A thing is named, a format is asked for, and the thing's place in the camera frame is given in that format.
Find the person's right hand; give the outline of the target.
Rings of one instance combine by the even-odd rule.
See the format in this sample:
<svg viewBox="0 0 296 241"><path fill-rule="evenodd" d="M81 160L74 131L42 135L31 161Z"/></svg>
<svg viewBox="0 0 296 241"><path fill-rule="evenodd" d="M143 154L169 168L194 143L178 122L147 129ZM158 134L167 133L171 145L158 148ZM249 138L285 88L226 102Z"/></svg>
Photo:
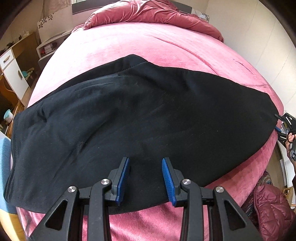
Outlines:
<svg viewBox="0 0 296 241"><path fill-rule="evenodd" d="M290 156L290 151L292 150L292 142L294 141L294 139L295 139L295 135L292 133L289 133L287 136L287 140L285 142L285 147L287 150L287 156L288 156L290 162L295 167L295 160Z"/></svg>

